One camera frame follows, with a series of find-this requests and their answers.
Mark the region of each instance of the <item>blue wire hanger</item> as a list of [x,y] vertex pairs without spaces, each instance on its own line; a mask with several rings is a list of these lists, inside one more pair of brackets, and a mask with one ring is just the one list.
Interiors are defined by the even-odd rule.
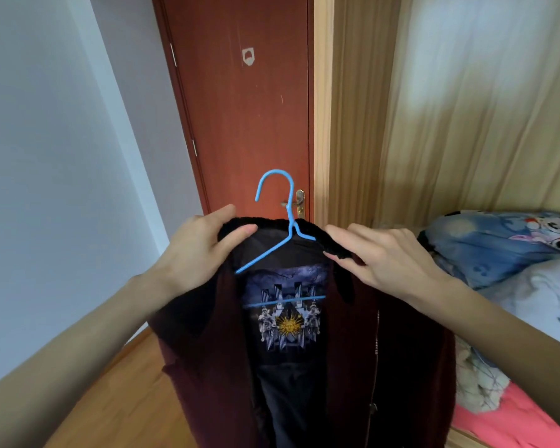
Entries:
[[253,261],[250,261],[250,262],[246,263],[243,267],[241,267],[235,273],[241,273],[245,269],[248,269],[249,267],[254,265],[256,262],[265,258],[265,256],[269,255],[271,252],[273,252],[274,250],[277,250],[278,248],[282,247],[286,242],[291,240],[291,238],[292,238],[292,228],[293,227],[297,231],[297,234],[299,236],[301,236],[303,239],[315,240],[315,237],[307,236],[306,234],[303,234],[301,232],[301,230],[299,229],[299,225],[294,221],[294,215],[292,215],[292,195],[294,193],[294,181],[292,180],[291,175],[289,173],[287,173],[286,171],[284,171],[284,170],[270,170],[267,173],[265,173],[263,176],[261,176],[261,179],[259,180],[259,185],[257,186],[257,193],[255,194],[255,201],[259,201],[259,194],[261,194],[261,186],[263,185],[263,181],[266,180],[266,178],[271,174],[282,174],[286,179],[288,179],[288,182],[290,182],[290,193],[288,194],[288,203],[286,204],[286,212],[288,214],[288,236],[284,240],[282,240],[281,242],[278,242],[272,248],[267,250],[265,253],[261,253],[261,255],[257,256]]

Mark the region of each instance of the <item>right hand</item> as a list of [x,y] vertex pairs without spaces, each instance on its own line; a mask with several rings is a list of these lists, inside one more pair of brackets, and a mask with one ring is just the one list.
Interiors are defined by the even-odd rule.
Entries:
[[324,253],[363,283],[406,301],[426,313],[449,284],[458,282],[440,269],[431,255],[408,229],[370,229],[352,224],[348,229],[328,225],[330,237],[357,255],[363,265],[353,259],[339,259]]

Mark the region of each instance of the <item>left hand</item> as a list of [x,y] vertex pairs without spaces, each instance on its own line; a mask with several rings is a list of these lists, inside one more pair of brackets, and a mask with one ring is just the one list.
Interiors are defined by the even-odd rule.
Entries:
[[257,231],[257,225],[240,226],[218,242],[220,228],[235,215],[236,208],[229,204],[209,215],[189,218],[172,236],[164,254],[143,274],[163,291],[150,302],[153,310],[208,281],[233,248]]

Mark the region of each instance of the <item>white wall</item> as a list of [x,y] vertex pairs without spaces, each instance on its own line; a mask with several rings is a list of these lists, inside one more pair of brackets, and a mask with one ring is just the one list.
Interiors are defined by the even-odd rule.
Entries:
[[159,248],[67,0],[0,0],[0,377]]
[[152,0],[91,0],[91,4],[171,236],[202,209]]

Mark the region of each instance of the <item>printed graphic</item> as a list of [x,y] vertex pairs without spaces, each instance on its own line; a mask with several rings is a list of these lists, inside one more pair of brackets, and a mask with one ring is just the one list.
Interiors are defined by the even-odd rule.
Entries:
[[257,320],[268,351],[305,349],[321,333],[327,264],[255,271],[246,280],[243,308]]

